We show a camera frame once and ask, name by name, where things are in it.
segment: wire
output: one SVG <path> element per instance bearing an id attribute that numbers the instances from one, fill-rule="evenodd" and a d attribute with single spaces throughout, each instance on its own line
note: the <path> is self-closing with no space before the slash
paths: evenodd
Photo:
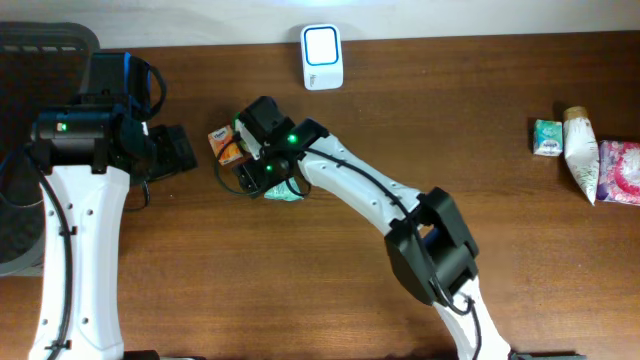
<path id="1" fill-rule="evenodd" d="M 420 239 L 422 239 L 422 237 L 420 236 L 420 231 L 418 229 L 417 223 L 415 223 L 412 220 L 411 214 L 409 213 L 407 208 L 404 206 L 404 204 L 400 201 L 400 199 L 397 196 L 395 196 L 389 189 L 387 189 L 386 186 L 384 186 L 382 183 L 380 183 L 380 181 L 378 181 L 378 179 L 376 179 L 375 177 L 373 177 L 371 174 L 367 173 L 366 171 L 360 169 L 359 167 L 349 164 L 346 160 L 338 159 L 338 158 L 336 158 L 336 157 L 334 157 L 332 155 L 329 155 L 329 154 L 327 154 L 325 152 L 322 152 L 322 151 L 319 151 L 319 150 L 316 150 L 316 149 L 312 149 L 312 148 L 308 148 L 308 147 L 297 148 L 297 149 L 296 148 L 277 148 L 277 147 L 273 147 L 273 148 L 265 149 L 265 152 L 266 151 L 284 151 L 284 152 L 299 152 L 299 153 L 308 152 L 308 153 L 323 157 L 323 158 L 325 158 L 327 160 L 330 160 L 330 161 L 338 164 L 338 167 L 344 166 L 347 169 L 355 171 L 356 173 L 362 175 L 364 178 L 366 178 L 367 180 L 372 182 L 376 187 L 378 187 L 385 194 L 385 196 L 390 198 L 392 205 L 396 205 L 396 206 L 398 206 L 398 208 L 400 208 L 400 211 L 402 211 L 402 213 L 405 216 L 405 218 L 407 219 L 407 221 L 409 221 L 409 225 L 413 229 L 412 232 L 413 232 L 413 236 L 416 238 L 416 241 L 420 241 Z M 431 265 L 432 269 L 436 268 L 435 263 L 433 262 L 433 259 L 430 256 L 424 256 L 424 258 Z M 435 290 L 438 293 L 438 296 L 440 297 L 440 300 L 442 302 L 444 302 L 444 305 L 449 307 L 451 309 L 451 311 L 453 311 L 455 314 L 457 314 L 459 316 L 466 316 L 469 313 L 472 314 L 473 320 L 474 320 L 474 325 L 475 325 L 475 328 L 476 328 L 476 351 L 475 351 L 473 360 L 476 360 L 478 355 L 480 354 L 480 349 L 482 347 L 482 336 L 481 336 L 481 333 L 480 333 L 480 322 L 478 320 L 478 315 L 476 313 L 474 300 L 471 297 L 467 297 L 466 298 L 467 308 L 465 310 L 461 310 L 460 308 L 455 306 L 455 304 L 453 303 L 453 300 L 450 299 L 450 297 L 445 293 L 444 289 L 442 288 L 442 284 L 440 284 L 440 280 L 437 278 L 435 273 L 431 277 L 430 282 L 435 287 Z"/>
<path id="2" fill-rule="evenodd" d="M 254 191 L 249 191 L 249 192 L 244 192 L 244 191 L 236 191 L 233 190 L 232 188 L 229 187 L 229 185 L 227 185 L 227 183 L 224 182 L 224 180 L 222 180 L 222 178 L 220 177 L 220 158 L 222 157 L 222 155 L 224 155 L 224 152 L 229 148 L 229 146 L 233 143 L 235 143 L 236 140 L 236 136 L 234 134 L 234 138 L 229 141 L 228 143 L 224 144 L 224 146 L 222 147 L 222 149 L 220 149 L 220 152 L 218 153 L 218 155 L 216 155 L 216 162 L 215 164 L 213 164 L 213 173 L 216 177 L 216 180 L 218 181 L 218 183 L 220 184 L 220 186 L 222 186 L 226 191 L 234 194 L 234 195 L 241 195 L 241 196 L 254 196 L 254 195 L 258 195 L 260 193 L 262 193 L 262 191 L 264 191 L 264 189 L 266 188 L 267 184 L 263 184 L 261 185 L 258 189 L 254 190 Z"/>
<path id="3" fill-rule="evenodd" d="M 149 65 L 149 72 L 155 75 L 156 81 L 158 81 L 158 86 L 160 87 L 160 99 L 155 105 L 153 105 L 153 107 L 151 107 L 146 121 L 151 120 L 151 118 L 160 112 L 160 109 L 162 109 L 162 105 L 164 104 L 164 100 L 167 98 L 167 83 L 164 81 L 162 74 L 160 74 L 160 70 L 155 66 Z"/>
<path id="4" fill-rule="evenodd" d="M 478 319 L 478 312 L 476 311 L 476 303 L 472 299 L 468 298 L 469 307 L 471 308 L 471 316 L 473 316 L 473 323 L 476 327 L 476 352 L 473 354 L 472 360 L 478 360 L 480 356 L 480 349 L 482 349 L 482 333 L 480 332 L 480 319 Z"/>
<path id="5" fill-rule="evenodd" d="M 62 319 L 60 322 L 60 328 L 58 330 L 58 338 L 51 344 L 51 346 L 45 348 L 47 350 L 51 350 L 51 354 L 49 354 L 47 360 L 55 360 L 62 349 L 68 348 L 68 342 L 66 341 L 66 338 L 67 332 L 69 331 L 69 322 L 71 320 L 71 295 L 73 291 L 73 255 L 71 252 L 71 231 L 69 230 L 69 223 L 67 222 L 67 218 L 64 214 L 64 210 L 62 209 L 62 205 L 60 205 L 60 200 L 58 200 L 58 197 L 51 187 L 51 184 L 49 184 L 49 182 L 47 181 L 44 172 L 42 172 L 35 159 L 31 157 L 31 155 L 27 151 L 25 151 L 25 154 L 29 158 L 29 160 L 31 160 L 31 163 L 36 170 L 36 174 L 38 175 L 38 181 L 40 182 L 40 185 L 42 185 L 42 188 L 47 193 L 47 196 L 53 204 L 55 212 L 58 215 L 58 220 L 60 221 L 60 226 L 62 227 L 62 232 L 60 233 L 60 235 L 64 239 L 65 280 Z"/>
<path id="6" fill-rule="evenodd" d="M 124 209 L 125 212 L 136 212 L 136 211 L 140 211 L 145 209 L 146 207 L 149 206 L 149 204 L 151 204 L 151 190 L 149 190 L 149 183 L 148 182 L 143 182 L 142 185 L 142 192 L 144 194 L 144 205 L 137 207 L 137 208 L 133 208 L 133 209 Z"/>

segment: orange snack box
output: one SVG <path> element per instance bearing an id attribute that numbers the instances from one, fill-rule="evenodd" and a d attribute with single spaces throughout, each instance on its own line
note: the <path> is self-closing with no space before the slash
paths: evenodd
<path id="1" fill-rule="evenodd" d="M 218 129 L 211 134 L 209 134 L 209 144 L 211 144 L 211 148 L 213 149 L 213 153 L 218 156 L 220 153 L 220 149 L 225 146 L 227 143 L 231 141 L 233 137 L 233 132 L 231 131 L 231 126 L 227 125 L 222 129 Z M 238 148 L 238 145 L 231 144 L 227 147 L 224 154 L 220 157 L 220 164 L 226 165 L 230 162 L 238 160 L 242 157 L 242 153 Z"/>

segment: white wall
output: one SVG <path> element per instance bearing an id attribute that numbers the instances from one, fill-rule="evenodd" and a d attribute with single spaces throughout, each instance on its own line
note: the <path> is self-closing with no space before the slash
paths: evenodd
<path id="1" fill-rule="evenodd" d="M 0 20 L 71 21 L 103 48 L 640 29 L 639 0 L 0 0 Z"/>

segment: green packet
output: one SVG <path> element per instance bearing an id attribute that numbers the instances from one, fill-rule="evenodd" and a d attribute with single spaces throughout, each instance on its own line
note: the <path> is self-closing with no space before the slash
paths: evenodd
<path id="1" fill-rule="evenodd" d="M 533 153 L 544 156 L 562 154 L 562 123 L 537 120 L 533 129 Z"/>
<path id="2" fill-rule="evenodd" d="M 300 188 L 298 187 L 298 184 L 296 183 L 296 180 L 293 177 L 289 179 L 289 183 L 291 184 L 291 187 L 293 188 L 293 190 L 297 191 L 298 193 L 300 192 Z M 298 196 L 292 193 L 291 190 L 289 190 L 289 187 L 287 186 L 287 183 L 285 181 L 269 189 L 264 194 L 264 198 L 269 200 L 284 200 L 284 201 L 298 201 L 298 200 L 304 199 L 302 196 Z"/>

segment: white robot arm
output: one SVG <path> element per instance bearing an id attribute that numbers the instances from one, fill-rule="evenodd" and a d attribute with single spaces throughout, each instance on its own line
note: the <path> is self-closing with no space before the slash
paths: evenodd
<path id="1" fill-rule="evenodd" d="M 162 94 L 151 106 L 154 74 Z M 157 360 L 124 352 L 117 309 L 118 237 L 130 186 L 197 166 L 180 126 L 146 121 L 160 110 L 159 72 L 123 54 L 94 54 L 87 93 L 44 109 L 26 155 L 45 195 L 40 320 L 30 360 Z"/>
<path id="2" fill-rule="evenodd" d="M 337 157 L 362 169 L 388 187 L 409 212 L 420 206 L 418 200 L 420 191 L 393 181 L 373 169 L 350 153 L 335 136 L 329 135 L 325 138 L 319 138 L 309 145 L 309 148 Z M 389 235 L 392 231 L 390 224 L 405 218 L 399 207 L 392 204 L 382 190 L 371 181 L 345 166 L 336 165 L 338 164 L 313 153 L 307 153 L 302 160 L 298 161 L 302 175 L 310 184 L 333 193 L 369 220 L 384 236 Z M 458 308 L 464 309 L 468 298 L 471 298 L 475 303 L 481 334 L 477 334 L 473 314 L 458 315 L 450 307 L 438 302 L 433 303 L 453 336 L 458 349 L 458 358 L 460 360 L 508 359 L 511 347 L 500 336 L 489 316 L 480 295 L 477 275 L 466 279 L 457 292 L 452 294 L 452 301 Z M 482 339 L 482 346 L 477 357 L 474 358 L 478 339 Z"/>
<path id="3" fill-rule="evenodd" d="M 417 300 L 436 308 L 460 360 L 536 359 L 513 352 L 491 320 L 480 294 L 474 260 L 478 247 L 447 193 L 435 188 L 423 194 L 386 177 L 315 121 L 295 125 L 270 97 L 239 113 L 236 125 L 233 140 L 252 144 L 248 148 L 257 159 L 233 169 L 244 195 L 256 197 L 283 181 L 290 191 L 305 195 L 289 183 L 293 175 L 333 193 L 382 233 L 396 278 Z M 424 238 L 419 233 L 423 225 L 433 226 Z"/>

